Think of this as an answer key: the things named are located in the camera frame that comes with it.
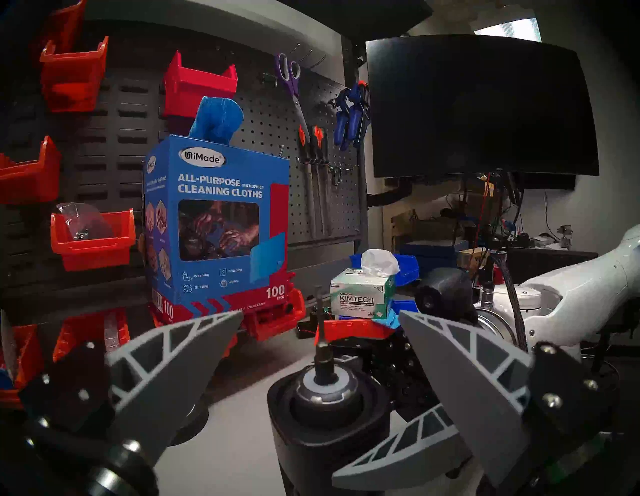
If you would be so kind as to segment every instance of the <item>microfiber cloth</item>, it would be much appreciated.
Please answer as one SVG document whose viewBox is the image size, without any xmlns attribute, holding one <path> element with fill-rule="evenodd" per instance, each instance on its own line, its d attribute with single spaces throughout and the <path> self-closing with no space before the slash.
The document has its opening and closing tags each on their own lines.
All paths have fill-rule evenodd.
<svg viewBox="0 0 640 496">
<path fill-rule="evenodd" d="M 382 324 L 385 327 L 389 327 L 391 329 L 397 329 L 400 327 L 400 321 L 398 320 L 397 314 L 394 312 L 392 308 L 387 312 L 386 319 L 371 319 L 377 324 Z"/>
<path fill-rule="evenodd" d="M 280 270 L 284 264 L 284 233 L 257 244 L 250 254 L 250 281 L 268 277 Z"/>
<path fill-rule="evenodd" d="M 233 100 L 202 97 L 189 137 L 228 145 L 243 119 L 242 109 Z"/>
</svg>

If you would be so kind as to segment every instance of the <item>red storage bin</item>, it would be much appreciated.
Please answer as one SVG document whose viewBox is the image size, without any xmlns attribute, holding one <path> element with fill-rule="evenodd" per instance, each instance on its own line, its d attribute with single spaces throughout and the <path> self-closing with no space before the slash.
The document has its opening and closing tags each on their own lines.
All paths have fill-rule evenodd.
<svg viewBox="0 0 640 496">
<path fill-rule="evenodd" d="M 35 54 L 34 60 L 38 59 L 40 52 L 49 40 L 53 42 L 60 53 L 69 52 L 73 48 L 80 32 L 85 5 L 86 0 L 80 0 L 75 5 L 51 13 L 45 20 L 40 34 L 31 44 L 31 51 Z"/>
<path fill-rule="evenodd" d="M 18 391 L 44 370 L 44 360 L 36 329 L 38 326 L 14 326 L 15 343 L 18 353 L 18 376 L 13 381 L 15 389 L 0 390 L 0 408 L 21 410 L 22 403 Z"/>
<path fill-rule="evenodd" d="M 53 349 L 53 361 L 57 362 L 80 343 L 86 341 L 104 342 L 104 317 L 110 313 L 116 314 L 120 345 L 127 344 L 129 342 L 129 325 L 127 324 L 127 314 L 123 308 L 71 317 L 62 324 L 56 347 Z"/>
<path fill-rule="evenodd" d="M 95 52 L 55 53 L 49 41 L 40 55 L 42 95 L 51 112 L 90 112 L 95 109 L 107 62 L 109 37 Z"/>
<path fill-rule="evenodd" d="M 182 56 L 176 51 L 164 74 L 164 113 L 196 117 L 202 97 L 233 98 L 238 76 L 231 65 L 222 75 L 182 66 Z"/>
<path fill-rule="evenodd" d="M 324 321 L 324 337 L 327 342 L 336 341 L 346 337 L 365 337 L 368 339 L 386 339 L 395 331 L 370 319 L 349 319 L 337 321 Z M 316 341 L 318 344 L 319 331 L 316 329 Z"/>
<path fill-rule="evenodd" d="M 53 140 L 45 136 L 38 160 L 12 162 L 0 154 L 0 204 L 52 202 L 60 186 L 60 158 Z"/>
<path fill-rule="evenodd" d="M 286 308 L 292 305 L 292 310 L 287 313 Z M 267 308 L 251 314 L 245 314 L 242 321 L 247 332 L 258 341 L 264 341 L 290 329 L 293 329 L 298 321 L 307 314 L 305 299 L 299 289 L 289 291 L 287 301 L 276 307 Z"/>
<path fill-rule="evenodd" d="M 136 242 L 133 209 L 102 214 L 102 217 L 113 229 L 113 237 L 74 241 L 65 223 L 65 217 L 62 214 L 51 214 L 51 249 L 54 253 L 62 255 L 66 271 L 129 263 L 129 248 Z"/>
</svg>

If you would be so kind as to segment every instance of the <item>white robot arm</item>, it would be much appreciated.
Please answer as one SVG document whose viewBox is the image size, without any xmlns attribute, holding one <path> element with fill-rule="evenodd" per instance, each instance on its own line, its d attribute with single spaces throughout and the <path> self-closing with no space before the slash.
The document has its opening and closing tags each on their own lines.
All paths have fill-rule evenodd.
<svg viewBox="0 0 640 496">
<path fill-rule="evenodd" d="M 567 348 L 579 345 L 600 330 L 620 305 L 640 296 L 640 225 L 629 229 L 618 247 L 597 259 L 520 284 L 518 300 L 526 288 L 541 294 L 540 310 L 522 313 L 527 347 L 532 349 L 538 341 Z M 494 311 L 513 329 L 511 304 L 504 300 Z"/>
</svg>

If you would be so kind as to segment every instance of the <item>pegboard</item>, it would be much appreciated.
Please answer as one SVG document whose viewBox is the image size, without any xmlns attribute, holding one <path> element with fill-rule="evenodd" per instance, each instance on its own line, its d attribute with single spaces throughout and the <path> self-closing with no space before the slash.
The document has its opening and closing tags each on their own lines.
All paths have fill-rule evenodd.
<svg viewBox="0 0 640 496">
<path fill-rule="evenodd" d="M 235 100 L 244 122 L 231 144 L 290 160 L 289 244 L 314 246 L 339 243 L 359 236 L 358 170 L 351 148 L 333 146 L 335 110 L 328 101 L 342 86 L 303 68 L 300 102 L 308 124 L 327 128 L 331 167 L 342 169 L 342 181 L 325 186 L 329 229 L 314 238 L 309 229 L 305 167 L 298 156 L 294 105 L 286 88 L 276 84 L 271 54 L 194 31 L 142 22 L 85 22 L 76 51 L 95 50 L 109 36 L 107 69 L 99 103 L 91 113 L 50 114 L 40 95 L 38 75 L 16 81 L 12 101 L 0 115 L 0 151 L 14 161 L 37 158 L 40 141 L 51 136 L 62 153 L 58 201 L 86 202 L 101 211 L 134 209 L 136 233 L 141 232 L 142 159 L 170 133 L 187 134 L 192 119 L 163 117 L 164 72 L 178 49 L 185 67 L 221 74 L 236 64 Z M 289 52 L 291 47 L 282 47 Z M 292 54 L 294 60 L 303 54 Z M 319 169 L 321 178 L 325 170 Z M 314 183 L 314 194 L 319 194 Z M 65 272 L 59 255 L 51 251 L 51 204 L 14 207 L 0 205 L 0 298 L 12 300 L 89 284 L 141 276 L 142 259 L 131 249 L 128 266 Z M 314 202 L 316 210 L 319 202 Z M 320 216 L 316 211 L 316 222 Z"/>
</svg>

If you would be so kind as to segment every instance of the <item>cardboard box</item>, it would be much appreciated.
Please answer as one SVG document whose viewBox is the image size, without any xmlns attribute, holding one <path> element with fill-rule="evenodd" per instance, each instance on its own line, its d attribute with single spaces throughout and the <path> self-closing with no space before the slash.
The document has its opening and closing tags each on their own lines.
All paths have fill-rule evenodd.
<svg viewBox="0 0 640 496">
<path fill-rule="evenodd" d="M 360 319 L 386 319 L 396 292 L 394 277 L 365 276 L 361 269 L 346 269 L 331 280 L 333 315 Z"/>
<path fill-rule="evenodd" d="M 288 160 L 170 135 L 145 164 L 146 270 L 163 321 L 285 301 Z"/>
<path fill-rule="evenodd" d="M 470 274 L 475 274 L 478 270 L 478 263 L 483 260 L 482 265 L 486 262 L 486 249 L 480 247 L 470 248 L 469 250 L 461 250 L 458 252 L 458 267 L 468 270 Z"/>
</svg>

